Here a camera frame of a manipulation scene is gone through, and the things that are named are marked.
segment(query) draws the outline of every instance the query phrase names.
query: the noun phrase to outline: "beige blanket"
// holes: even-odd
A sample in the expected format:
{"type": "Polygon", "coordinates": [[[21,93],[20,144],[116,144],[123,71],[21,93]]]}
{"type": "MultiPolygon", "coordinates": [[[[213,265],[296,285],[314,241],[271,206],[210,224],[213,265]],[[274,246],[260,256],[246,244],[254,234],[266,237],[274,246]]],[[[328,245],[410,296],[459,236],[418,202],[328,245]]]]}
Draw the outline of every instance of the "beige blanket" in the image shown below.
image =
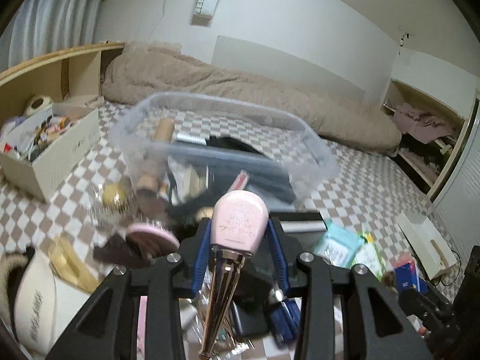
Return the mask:
{"type": "Polygon", "coordinates": [[[220,69],[168,49],[125,52],[107,68],[102,94],[136,104],[155,92],[220,96],[281,109],[305,120],[322,137],[369,152],[390,154],[401,133],[378,105],[333,100],[258,74],[220,69]]]}

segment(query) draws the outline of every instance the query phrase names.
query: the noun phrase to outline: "checkered floor mat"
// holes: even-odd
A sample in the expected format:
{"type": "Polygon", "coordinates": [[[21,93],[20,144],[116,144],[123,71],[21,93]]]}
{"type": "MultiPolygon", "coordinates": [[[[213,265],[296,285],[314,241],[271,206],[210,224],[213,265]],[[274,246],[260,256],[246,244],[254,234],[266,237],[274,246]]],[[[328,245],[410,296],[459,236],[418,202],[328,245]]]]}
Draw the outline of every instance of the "checkered floor mat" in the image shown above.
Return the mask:
{"type": "MultiPolygon", "coordinates": [[[[87,188],[90,185],[118,181],[122,176],[128,175],[122,154],[114,150],[107,141],[110,127],[128,109],[129,106],[111,103],[100,107],[100,141],[78,164],[50,202],[43,203],[33,199],[3,181],[0,187],[0,252],[22,249],[33,243],[46,253],[54,237],[65,231],[69,234],[74,249],[87,262],[92,272],[96,275],[106,272],[107,268],[92,258],[94,243],[104,239],[104,235],[92,228],[82,205],[89,204],[87,188]]],[[[210,133],[231,134],[271,158],[283,156],[285,159],[286,152],[295,157],[305,155],[301,146],[289,146],[288,142],[292,137],[282,136],[276,129],[245,125],[241,121],[232,123],[222,117],[208,120],[195,118],[188,112],[181,115],[179,112],[174,117],[177,131],[204,136],[210,133]],[[247,131],[252,131],[253,134],[249,135],[247,131]]],[[[149,133],[151,130],[147,128],[145,134],[149,133]]],[[[318,185],[306,199],[306,209],[319,210],[324,219],[331,218],[350,230],[370,230],[376,246],[386,260],[410,250],[405,236],[395,225],[395,216],[402,210],[428,214],[447,243],[455,249],[445,227],[430,213],[431,204],[426,196],[390,158],[367,154],[335,142],[327,141],[327,144],[337,158],[340,174],[337,178],[325,180],[318,185]]],[[[454,278],[452,274],[444,281],[449,283],[454,278]]],[[[443,287],[440,284],[439,289],[447,298],[453,299],[462,279],[463,274],[460,273],[454,285],[443,287]]],[[[336,342],[336,352],[341,358],[343,342],[340,325],[337,326],[336,342]]],[[[254,344],[255,349],[244,353],[242,359],[293,358],[293,351],[288,348],[278,349],[272,337],[254,344]]],[[[190,358],[196,358],[192,357],[192,354],[198,352],[198,343],[189,340],[187,335],[185,345],[190,358]]]]}

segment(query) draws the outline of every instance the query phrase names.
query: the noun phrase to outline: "white curtain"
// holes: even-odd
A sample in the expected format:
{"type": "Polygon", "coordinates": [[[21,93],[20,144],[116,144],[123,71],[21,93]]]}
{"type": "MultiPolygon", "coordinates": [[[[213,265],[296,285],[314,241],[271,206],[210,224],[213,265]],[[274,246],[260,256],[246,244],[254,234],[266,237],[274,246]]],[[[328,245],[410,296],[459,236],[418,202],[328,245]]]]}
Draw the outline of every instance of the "white curtain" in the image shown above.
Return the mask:
{"type": "Polygon", "coordinates": [[[0,38],[0,69],[93,42],[102,0],[25,0],[0,38]]]}

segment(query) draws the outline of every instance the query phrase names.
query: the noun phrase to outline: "closet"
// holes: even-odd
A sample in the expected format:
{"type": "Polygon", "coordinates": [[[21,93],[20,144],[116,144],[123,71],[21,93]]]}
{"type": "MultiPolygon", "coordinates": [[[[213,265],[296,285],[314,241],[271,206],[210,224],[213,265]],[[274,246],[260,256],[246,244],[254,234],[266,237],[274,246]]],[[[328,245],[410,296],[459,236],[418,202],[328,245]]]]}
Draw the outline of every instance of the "closet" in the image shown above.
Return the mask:
{"type": "Polygon", "coordinates": [[[480,245],[480,112],[458,163],[433,202],[436,212],[454,239],[462,262],[467,263],[473,245],[480,245]]]}
{"type": "Polygon", "coordinates": [[[477,114],[479,101],[472,100],[467,119],[437,99],[403,82],[391,80],[382,108],[390,117],[408,103],[416,110],[436,116],[452,133],[428,143],[404,134],[395,162],[433,202],[452,175],[467,144],[477,114]]]}

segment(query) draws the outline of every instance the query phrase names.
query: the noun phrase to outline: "white cardboard box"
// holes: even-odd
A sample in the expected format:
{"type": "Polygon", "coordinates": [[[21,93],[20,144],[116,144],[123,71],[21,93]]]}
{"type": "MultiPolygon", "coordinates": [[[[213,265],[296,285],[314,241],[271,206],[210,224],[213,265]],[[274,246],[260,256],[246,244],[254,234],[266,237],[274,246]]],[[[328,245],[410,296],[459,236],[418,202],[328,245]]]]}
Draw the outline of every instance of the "white cardboard box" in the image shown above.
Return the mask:
{"type": "Polygon", "coordinates": [[[397,224],[430,280],[443,275],[457,263],[449,246],[426,216],[402,211],[397,216],[397,224]]]}
{"type": "Polygon", "coordinates": [[[100,139],[98,110],[54,103],[28,118],[0,142],[0,164],[5,178],[42,201],[50,200],[75,165],[100,139]],[[3,152],[5,143],[16,146],[25,131],[34,131],[55,114],[81,119],[56,139],[33,162],[18,160],[3,152]]]}

